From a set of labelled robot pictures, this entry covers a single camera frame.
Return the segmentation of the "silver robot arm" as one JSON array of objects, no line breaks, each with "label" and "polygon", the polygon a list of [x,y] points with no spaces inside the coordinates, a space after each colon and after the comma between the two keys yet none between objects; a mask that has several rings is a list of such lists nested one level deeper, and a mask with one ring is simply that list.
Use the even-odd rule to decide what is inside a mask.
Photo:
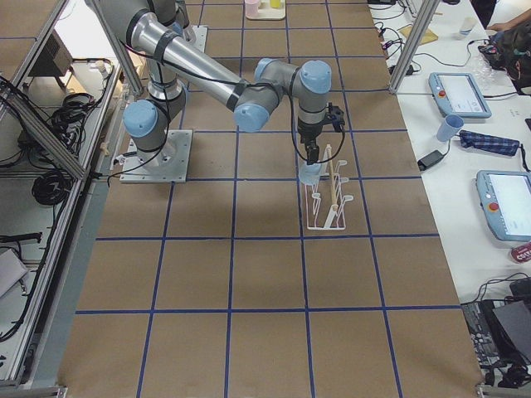
[{"label": "silver robot arm", "polygon": [[178,77],[223,103],[243,132],[261,130],[284,96],[297,100],[293,118],[304,145],[304,161],[319,161],[317,138],[339,117],[328,102],[331,69],[323,61],[295,66],[277,59],[259,60],[249,82],[198,50],[190,41],[191,27],[184,1],[89,1],[88,6],[126,48],[142,53],[151,68],[151,95],[162,93]]}]

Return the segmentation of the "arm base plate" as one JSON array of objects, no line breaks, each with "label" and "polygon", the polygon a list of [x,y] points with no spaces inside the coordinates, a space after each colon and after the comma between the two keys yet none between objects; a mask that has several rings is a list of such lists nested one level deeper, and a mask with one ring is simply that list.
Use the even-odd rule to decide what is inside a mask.
[{"label": "arm base plate", "polygon": [[[124,160],[126,172],[119,175],[124,183],[165,183],[187,181],[188,163],[192,147],[192,130],[170,129],[167,142],[162,152],[154,160],[143,165],[150,159],[147,153],[140,152]],[[129,140],[128,150],[136,152],[136,144]]]},{"label": "arm base plate", "polygon": [[190,25],[183,29],[183,38],[188,44],[194,46],[199,51],[204,52],[206,48],[207,31],[208,28],[206,26]]}]

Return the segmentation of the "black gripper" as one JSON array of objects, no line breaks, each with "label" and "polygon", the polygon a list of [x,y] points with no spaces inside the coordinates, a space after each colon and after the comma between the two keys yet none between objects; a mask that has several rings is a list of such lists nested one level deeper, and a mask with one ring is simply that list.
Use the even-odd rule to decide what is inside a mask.
[{"label": "black gripper", "polygon": [[321,135],[322,131],[322,124],[297,125],[300,143],[304,146],[305,150],[305,160],[320,160],[320,148],[317,143],[317,138]]}]

